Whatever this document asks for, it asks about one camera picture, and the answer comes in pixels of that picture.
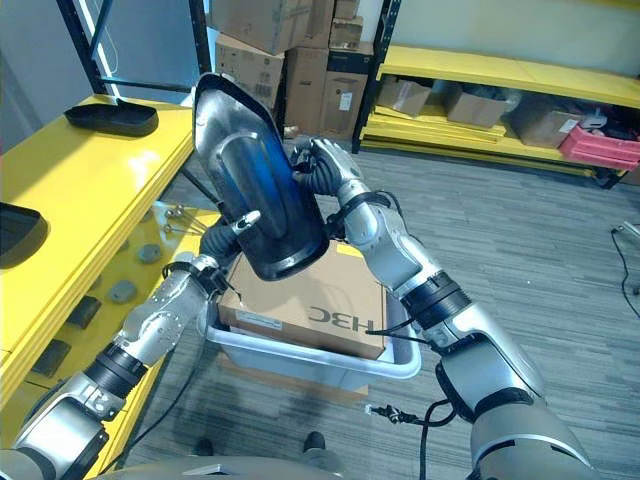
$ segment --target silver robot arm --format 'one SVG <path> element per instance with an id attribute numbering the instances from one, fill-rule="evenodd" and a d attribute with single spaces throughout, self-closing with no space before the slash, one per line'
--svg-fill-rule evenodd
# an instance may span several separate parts
<path id="1" fill-rule="evenodd" d="M 148 367 L 173 349 L 210 296 L 224 291 L 223 269 L 239 252 L 235 237 L 259 218 L 250 212 L 231 226 L 216 224 L 205 234 L 199 256 L 172 264 L 175 269 L 129 313 L 94 362 L 50 391 L 12 449 L 0 450 L 0 478 L 84 477 L 109 438 L 103 422 L 115 418 Z"/>
<path id="2" fill-rule="evenodd" d="M 293 158 L 306 166 L 296 180 L 338 199 L 346 239 L 441 356 L 438 382 L 473 423 L 469 479 L 599 478 L 575 435 L 547 408 L 532 361 L 407 233 L 398 211 L 367 188 L 351 156 L 312 139 Z"/>

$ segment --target small gray object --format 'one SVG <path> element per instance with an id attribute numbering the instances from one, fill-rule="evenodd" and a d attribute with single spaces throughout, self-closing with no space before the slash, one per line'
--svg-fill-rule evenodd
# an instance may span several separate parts
<path id="1" fill-rule="evenodd" d="M 108 297 L 113 303 L 127 303 L 138 293 L 136 286 L 129 280 L 121 280 L 109 290 Z"/>
<path id="2" fill-rule="evenodd" d="M 116 253 L 124 252 L 127 248 L 129 248 L 129 239 L 128 238 L 122 243 L 122 245 L 120 245 L 120 248 L 118 249 L 118 251 Z"/>
<path id="3" fill-rule="evenodd" d="M 145 265 L 155 263 L 161 258 L 162 250 L 160 249 L 160 245 L 156 243 L 147 243 L 138 249 L 138 260 Z"/>

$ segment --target white plastic bin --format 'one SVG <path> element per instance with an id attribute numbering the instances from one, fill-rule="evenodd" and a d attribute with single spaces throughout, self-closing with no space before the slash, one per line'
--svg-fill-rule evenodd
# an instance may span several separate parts
<path id="1" fill-rule="evenodd" d="M 210 315 L 217 316 L 217 306 L 212 306 Z M 388 327 L 407 319 L 400 302 L 387 295 Z M 415 337 L 411 327 L 397 332 Z M 277 340 L 251 337 L 240 333 L 227 332 L 209 326 L 207 339 L 219 343 L 231 361 L 240 367 L 266 370 L 268 372 L 301 378 L 343 390 L 357 390 L 370 385 L 379 378 L 406 380 L 414 377 L 422 366 L 422 357 L 417 342 L 390 337 L 386 350 L 380 359 L 367 360 L 339 353 L 326 352 L 309 347 L 301 347 Z"/>

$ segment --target cable connector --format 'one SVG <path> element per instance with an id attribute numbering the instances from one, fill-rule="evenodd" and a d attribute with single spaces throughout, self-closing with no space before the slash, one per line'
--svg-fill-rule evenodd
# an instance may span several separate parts
<path id="1" fill-rule="evenodd" d="M 367 415 L 377 413 L 381 417 L 386 417 L 394 425 L 397 423 L 411 423 L 413 425 L 422 425 L 422 420 L 416 415 L 405 413 L 399 408 L 387 405 L 386 407 L 373 407 L 370 404 L 365 405 L 364 411 Z"/>

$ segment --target black shelf post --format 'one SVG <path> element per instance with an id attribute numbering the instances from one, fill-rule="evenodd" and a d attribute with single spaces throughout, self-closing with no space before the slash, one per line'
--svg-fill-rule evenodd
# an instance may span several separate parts
<path id="1" fill-rule="evenodd" d="M 384 0 L 382 4 L 380 18 L 378 19 L 378 28 L 376 29 L 376 36 L 373 41 L 373 62 L 371 62 L 371 66 L 369 67 L 367 83 L 364 88 L 362 102 L 360 103 L 358 119 L 356 120 L 356 127 L 353 130 L 351 144 L 351 151 L 353 153 L 360 151 L 360 133 L 362 132 L 362 128 L 367 124 L 367 118 L 369 117 L 371 107 L 378 93 L 378 69 L 387 57 L 387 50 L 389 50 L 391 36 L 396 26 L 396 18 L 401 3 L 402 0 Z"/>
<path id="2" fill-rule="evenodd" d="M 93 59 L 98 44 L 100 43 L 100 37 L 104 30 L 104 26 L 109 17 L 113 0 L 104 0 L 98 15 L 97 23 L 91 43 L 87 40 L 84 28 L 80 22 L 78 11 L 76 10 L 73 0 L 56 0 L 58 8 L 64 19 L 64 23 L 67 26 L 73 45 L 76 48 L 76 53 L 84 72 L 89 79 L 93 93 L 106 94 L 107 84 L 113 85 L 128 85 L 141 88 L 150 88 L 153 90 L 168 90 L 173 92 L 189 93 L 191 92 L 191 85 L 174 85 L 167 83 L 154 83 L 145 82 L 136 79 L 120 78 L 120 77 L 107 77 L 103 76 L 98 69 L 98 65 Z M 211 57 L 209 56 L 209 42 L 207 40 L 207 24 L 206 15 L 204 12 L 204 3 L 202 0 L 189 0 L 189 12 L 191 27 L 193 30 L 193 39 L 196 49 L 196 56 L 198 58 L 198 71 L 202 74 L 211 71 Z"/>

